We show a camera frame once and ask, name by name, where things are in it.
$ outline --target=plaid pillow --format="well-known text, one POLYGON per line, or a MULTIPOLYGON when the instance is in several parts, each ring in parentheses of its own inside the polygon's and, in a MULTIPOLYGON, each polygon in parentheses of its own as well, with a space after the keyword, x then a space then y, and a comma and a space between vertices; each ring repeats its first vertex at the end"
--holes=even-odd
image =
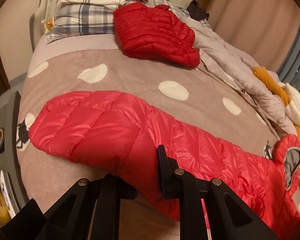
MULTIPOLYGON (((125 4, 136 1, 140 0, 127 0, 125 4)), ((178 18, 190 17, 186 9, 173 5, 169 0, 149 0, 144 4, 148 7, 155 7, 159 4, 169 5, 170 10, 178 18)), ((92 4, 61 4, 56 7, 49 42, 64 37, 106 33, 115 33, 112 10, 92 4)))

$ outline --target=metal screw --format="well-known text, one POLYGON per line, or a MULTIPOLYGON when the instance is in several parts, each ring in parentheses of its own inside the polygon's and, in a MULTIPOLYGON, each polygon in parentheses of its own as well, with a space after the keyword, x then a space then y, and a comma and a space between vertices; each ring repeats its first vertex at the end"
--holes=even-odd
POLYGON ((221 181, 221 179, 214 178, 214 179, 212 180, 212 183, 213 183, 214 185, 216 185, 216 186, 219 186, 219 185, 221 185, 222 181, 221 181))
POLYGON ((174 171, 174 173, 177 174, 177 175, 183 175, 183 174, 185 174, 185 171, 183 169, 176 169, 174 171))
POLYGON ((85 186, 85 185, 87 185, 87 183, 88 183, 88 181, 87 181, 86 179, 80 179, 80 180, 78 181, 78 184, 79 184, 80 186, 85 186))

